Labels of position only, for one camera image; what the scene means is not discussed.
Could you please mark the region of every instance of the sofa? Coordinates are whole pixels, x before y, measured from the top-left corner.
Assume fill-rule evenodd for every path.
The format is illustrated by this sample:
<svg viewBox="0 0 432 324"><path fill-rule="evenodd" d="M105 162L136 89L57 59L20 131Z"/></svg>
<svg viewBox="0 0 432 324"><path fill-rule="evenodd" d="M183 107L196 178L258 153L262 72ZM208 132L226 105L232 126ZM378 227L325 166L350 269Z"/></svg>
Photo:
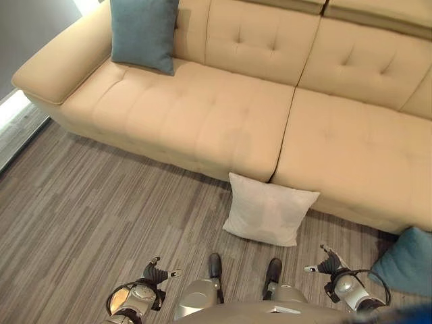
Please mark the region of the sofa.
<svg viewBox="0 0 432 324"><path fill-rule="evenodd" d="M376 15L350 22L352 9L340 19L333 2L180 0L166 76L110 60L106 0L12 82L75 134L220 180L319 191L313 209L385 232L430 231L432 43L410 22L404 34Z"/></svg>

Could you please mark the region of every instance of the pillow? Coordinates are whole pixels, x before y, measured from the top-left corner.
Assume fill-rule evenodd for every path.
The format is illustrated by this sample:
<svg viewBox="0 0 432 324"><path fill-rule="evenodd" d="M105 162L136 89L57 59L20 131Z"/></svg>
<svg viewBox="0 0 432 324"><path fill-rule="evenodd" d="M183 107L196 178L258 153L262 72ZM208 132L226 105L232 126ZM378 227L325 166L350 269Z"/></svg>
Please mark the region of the pillow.
<svg viewBox="0 0 432 324"><path fill-rule="evenodd" d="M232 205L223 229L241 238L295 246L297 229L319 192L264 184L230 173Z"/></svg>
<svg viewBox="0 0 432 324"><path fill-rule="evenodd" d="M373 265L386 284L401 292L432 296L432 234L407 229Z"/></svg>
<svg viewBox="0 0 432 324"><path fill-rule="evenodd" d="M111 0L113 50L119 63L174 75L174 26L179 0Z"/></svg>

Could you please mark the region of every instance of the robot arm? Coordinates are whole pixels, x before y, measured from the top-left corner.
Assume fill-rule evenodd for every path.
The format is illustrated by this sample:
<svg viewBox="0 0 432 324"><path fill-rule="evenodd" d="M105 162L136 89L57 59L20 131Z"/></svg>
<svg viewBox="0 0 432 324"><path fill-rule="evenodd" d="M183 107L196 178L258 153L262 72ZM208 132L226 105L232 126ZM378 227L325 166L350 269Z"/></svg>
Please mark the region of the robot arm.
<svg viewBox="0 0 432 324"><path fill-rule="evenodd" d="M159 311L165 292L158 285L169 278L179 277L179 271L164 271L156 268L159 257L153 258L136 281L117 287L107 299L109 319L102 324L144 324L150 310Z"/></svg>
<svg viewBox="0 0 432 324"><path fill-rule="evenodd" d="M324 289L334 303L343 300L354 312L372 312L378 307L390 305L392 295L379 275L366 269L352 271L330 247L322 244L321 248L327 253L328 258L319 265L307 266L304 270L306 272L326 273L331 276L330 282L325 285ZM381 280L385 289L386 303L372 297L366 291L365 286L357 277L357 274L364 272L372 273Z"/></svg>

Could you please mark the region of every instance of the white pillow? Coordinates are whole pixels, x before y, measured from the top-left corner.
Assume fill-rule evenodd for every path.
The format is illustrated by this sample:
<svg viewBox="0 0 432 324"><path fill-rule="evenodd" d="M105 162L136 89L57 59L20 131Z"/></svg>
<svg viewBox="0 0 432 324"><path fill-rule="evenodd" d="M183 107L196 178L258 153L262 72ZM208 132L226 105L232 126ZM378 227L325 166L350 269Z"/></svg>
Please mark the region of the white pillow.
<svg viewBox="0 0 432 324"><path fill-rule="evenodd" d="M232 205L223 229L241 238L295 246L297 229L319 192L264 184L230 173Z"/></svg>

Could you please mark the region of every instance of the sofa backrest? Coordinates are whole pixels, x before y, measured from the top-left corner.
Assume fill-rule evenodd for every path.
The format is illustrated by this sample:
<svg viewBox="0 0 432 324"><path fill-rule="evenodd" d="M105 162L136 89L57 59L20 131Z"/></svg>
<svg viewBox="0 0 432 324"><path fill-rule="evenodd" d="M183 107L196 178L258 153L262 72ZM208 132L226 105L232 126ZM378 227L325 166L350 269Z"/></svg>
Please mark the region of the sofa backrest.
<svg viewBox="0 0 432 324"><path fill-rule="evenodd" d="M180 0L174 56L432 119L432 42L263 0Z"/></svg>
<svg viewBox="0 0 432 324"><path fill-rule="evenodd" d="M322 18L299 86L431 118L431 65L430 41Z"/></svg>
<svg viewBox="0 0 432 324"><path fill-rule="evenodd" d="M174 55L297 85L319 16L236 0L181 0Z"/></svg>

